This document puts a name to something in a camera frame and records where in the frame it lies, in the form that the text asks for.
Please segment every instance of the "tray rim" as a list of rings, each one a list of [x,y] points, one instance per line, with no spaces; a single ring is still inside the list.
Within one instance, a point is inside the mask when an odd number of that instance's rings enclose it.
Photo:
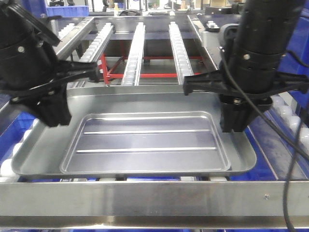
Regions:
[[[200,116],[196,115],[196,116],[183,116],[183,114],[192,114],[192,113],[196,113],[196,114],[201,114]],[[104,172],[104,171],[87,171],[87,172],[77,172],[77,171],[66,171],[66,169],[68,168],[68,165],[70,163],[70,159],[74,156],[74,154],[70,154],[70,153],[73,153],[74,150],[75,150],[75,147],[80,139],[80,135],[86,125],[86,122],[89,121],[89,120],[93,120],[93,119],[106,119],[106,118],[93,118],[91,116],[100,116],[100,115],[104,115],[104,116],[114,116],[114,115],[120,115],[120,116],[130,116],[130,115],[166,115],[166,114],[177,114],[179,116],[176,116],[177,118],[197,118],[197,117],[205,117],[205,115],[207,115],[207,118],[209,119],[209,123],[211,125],[211,134],[213,135],[214,139],[215,139],[215,142],[216,142],[216,145],[218,146],[218,150],[219,150],[219,154],[220,154],[220,160],[222,161],[222,164],[224,165],[224,167],[222,169],[216,169],[216,170],[213,170],[213,172],[225,172],[225,171],[228,171],[230,168],[231,168],[231,161],[229,160],[228,156],[227,156],[227,153],[226,153],[226,150],[225,150],[225,146],[224,146],[224,143],[221,139],[221,136],[219,135],[218,133],[218,130],[217,130],[217,127],[216,125],[214,124],[214,121],[213,121],[213,117],[210,113],[206,112],[206,111],[177,111],[177,112],[134,112],[134,113],[90,113],[90,114],[87,114],[85,115],[81,122],[78,124],[78,128],[76,130],[76,132],[74,133],[74,136],[70,142],[70,146],[69,146],[69,149],[67,151],[67,153],[64,155],[60,165],[59,165],[59,169],[62,173],[64,174],[73,174],[73,175],[76,175],[76,174],[85,174],[85,175],[91,175],[91,174],[124,174],[124,173],[121,173],[121,172],[114,172],[114,173],[110,173],[110,172]],[[162,118],[162,116],[156,116],[156,117],[149,117],[149,118]],[[126,119],[126,117],[120,117],[119,119],[117,120],[122,120],[122,119]],[[191,173],[192,171],[179,171],[178,173],[179,174],[185,174],[185,173]],[[211,171],[194,171],[195,173],[196,172],[199,172],[199,173],[211,173]],[[177,173],[177,171],[165,171],[165,172],[154,172],[152,171],[133,171],[131,173],[125,173],[125,175],[135,175],[135,174],[170,174],[170,173]]]
[[[88,97],[103,97],[103,96],[130,96],[130,95],[165,95],[165,94],[183,94],[182,86],[178,85],[154,85],[154,86],[137,86],[137,87],[122,87],[122,86],[116,86],[116,87],[85,87],[85,88],[73,88],[69,89],[67,92],[67,97],[68,101],[75,101],[76,99],[79,98],[88,98]],[[205,98],[207,96],[211,96],[213,99],[216,99],[218,102],[217,95],[215,93],[211,92],[195,92],[192,94],[191,97],[194,95],[201,95],[202,98]],[[35,136],[29,136],[26,139],[26,143],[28,142],[29,139],[32,140],[38,140],[41,136],[42,133],[45,131],[46,126],[39,122],[33,130],[36,132]],[[232,176],[232,175],[240,175],[243,173],[248,172],[252,168],[255,167],[256,162],[257,162],[257,156],[256,152],[253,149],[247,135],[245,132],[231,132],[231,133],[221,133],[222,140],[225,141],[225,139],[228,139],[232,142],[232,145],[237,152],[237,157],[234,157],[234,159],[237,159],[237,164],[241,165],[241,167],[235,167],[234,166],[234,161],[232,162],[232,166],[230,170],[227,170],[225,172],[213,172],[207,174],[207,176]],[[28,145],[35,145],[36,142],[28,143]],[[29,171],[29,163],[27,163],[27,160],[29,159],[29,155],[25,154],[25,143],[22,144],[21,149],[18,151],[16,156],[13,157],[12,160],[12,169],[13,171],[28,179],[28,180],[34,180],[34,179],[54,179],[54,178],[89,178],[87,175],[74,175],[70,176],[64,173],[60,173],[60,170],[48,170],[44,172],[31,172]],[[29,149],[26,147],[27,153],[31,152],[32,149]],[[106,177],[123,177],[123,175],[120,176],[106,176]]]

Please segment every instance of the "black cylinder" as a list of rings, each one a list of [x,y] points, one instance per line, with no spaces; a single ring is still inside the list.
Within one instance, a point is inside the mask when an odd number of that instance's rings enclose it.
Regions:
[[[228,60],[229,70],[247,93],[272,87],[305,0],[247,0]]]
[[[14,90],[46,83],[55,63],[46,52],[51,46],[36,37],[25,19],[4,6],[0,22],[0,79]]]

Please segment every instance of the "metal plate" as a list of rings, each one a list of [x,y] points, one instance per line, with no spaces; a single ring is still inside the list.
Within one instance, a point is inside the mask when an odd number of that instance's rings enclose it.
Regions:
[[[206,112],[90,114],[61,170],[70,174],[226,171],[230,162]]]

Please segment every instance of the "roller conveyor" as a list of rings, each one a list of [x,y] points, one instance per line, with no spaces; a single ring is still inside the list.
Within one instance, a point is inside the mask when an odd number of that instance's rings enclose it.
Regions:
[[[172,45],[178,83],[179,85],[182,85],[184,77],[191,76],[194,73],[190,64],[187,51],[184,47],[179,27],[175,22],[171,22],[169,25],[169,36]]]
[[[126,63],[122,86],[138,86],[140,81],[141,61],[144,51],[145,25],[138,23],[136,26],[129,56]]]

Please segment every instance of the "metal rail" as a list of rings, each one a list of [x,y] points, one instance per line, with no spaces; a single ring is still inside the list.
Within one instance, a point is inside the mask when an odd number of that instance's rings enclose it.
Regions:
[[[184,47],[182,35],[175,22],[169,25],[169,37],[172,44],[172,51],[175,61],[177,78],[179,85],[183,84],[185,76],[194,75],[187,51]]]
[[[106,23],[103,29],[99,32],[97,37],[85,51],[81,57],[80,62],[97,62],[102,52],[105,50],[109,39],[113,33],[114,26],[111,23]]]
[[[0,107],[0,136],[20,114],[20,110],[9,104],[9,101]]]
[[[209,72],[218,70],[219,62],[221,60],[220,56],[218,57],[211,56],[209,50],[202,46],[203,43],[201,33],[205,31],[203,24],[200,22],[198,18],[195,17],[191,18],[190,15],[188,15],[188,18],[190,21],[191,31],[195,35],[194,41],[197,45],[197,48],[199,49],[199,52],[203,58],[203,62],[206,68],[208,69]]]
[[[2,228],[284,228],[281,181],[1,183]],[[289,213],[309,226],[309,182]]]
[[[94,18],[85,18],[77,24],[54,50],[59,59],[66,59],[75,50],[81,40],[95,28]]]
[[[141,60],[145,42],[145,25],[138,23],[134,32],[130,53],[126,63],[122,86],[138,86],[140,81]]]

